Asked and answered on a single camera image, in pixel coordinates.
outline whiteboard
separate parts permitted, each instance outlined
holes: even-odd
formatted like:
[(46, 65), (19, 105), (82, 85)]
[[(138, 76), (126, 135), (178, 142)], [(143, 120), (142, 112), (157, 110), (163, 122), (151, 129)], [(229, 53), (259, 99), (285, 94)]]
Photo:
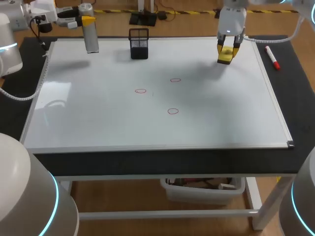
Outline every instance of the whiteboard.
[[(225, 45), (233, 45), (227, 38)], [(33, 153), (200, 148), (287, 148), (292, 140), (254, 43), (231, 65), (217, 39), (152, 38), (131, 60), (128, 39), (51, 47), (48, 77), (21, 142)]]

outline red circle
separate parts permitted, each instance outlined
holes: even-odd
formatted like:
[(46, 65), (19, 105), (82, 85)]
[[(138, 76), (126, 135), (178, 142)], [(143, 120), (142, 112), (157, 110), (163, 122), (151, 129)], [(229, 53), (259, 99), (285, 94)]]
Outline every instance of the red circle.
[(175, 82), (180, 82), (181, 81), (181, 79), (180, 78), (174, 78), (174, 79), (171, 79), (171, 82), (172, 83), (175, 83)]
[(175, 115), (175, 114), (177, 114), (179, 111), (178, 111), (178, 109), (176, 109), (176, 108), (170, 108), (170, 109), (167, 110), (167, 112), (168, 112), (170, 115)]
[(135, 92), (136, 92), (136, 93), (146, 93), (147, 90), (144, 89), (144, 88), (139, 88), (139, 89), (136, 89)]

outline black table surface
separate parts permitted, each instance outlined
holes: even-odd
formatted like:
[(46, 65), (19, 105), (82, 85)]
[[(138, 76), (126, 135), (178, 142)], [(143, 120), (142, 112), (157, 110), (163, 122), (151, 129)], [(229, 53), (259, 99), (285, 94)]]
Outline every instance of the black table surface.
[[(57, 38), (60, 37), (43, 37), (43, 41), (50, 45)], [(48, 153), (36, 157), (55, 176), (297, 173), (315, 146), (315, 94), (290, 42), (269, 45), (281, 66), (280, 71), (274, 69), (264, 52), (266, 45), (257, 46), (293, 137), (293, 149)], [(7, 76), (2, 88), (25, 97), (35, 91), (44, 58), (35, 38), (25, 38), (20, 53), (23, 68)], [(19, 140), (30, 106), (31, 101), (18, 102), (0, 94), (0, 132)]]

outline black mesh pencil holder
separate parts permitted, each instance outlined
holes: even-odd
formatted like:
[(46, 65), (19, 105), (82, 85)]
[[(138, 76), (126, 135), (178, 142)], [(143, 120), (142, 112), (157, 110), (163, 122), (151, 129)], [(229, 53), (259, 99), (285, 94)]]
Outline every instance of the black mesh pencil holder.
[(149, 29), (129, 29), (131, 59), (148, 59)]

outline yellow and black tape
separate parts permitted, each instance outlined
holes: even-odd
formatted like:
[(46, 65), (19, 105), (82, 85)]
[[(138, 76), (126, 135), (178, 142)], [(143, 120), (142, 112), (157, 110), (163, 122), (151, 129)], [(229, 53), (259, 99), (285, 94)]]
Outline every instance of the yellow and black tape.
[[(95, 10), (96, 13), (132, 13), (137, 12), (136, 10)], [(201, 14), (211, 14), (215, 15), (216, 11), (159, 11), (166, 14), (183, 14), (183, 15), (201, 15)], [(294, 10), (248, 10), (247, 13), (298, 13)]]

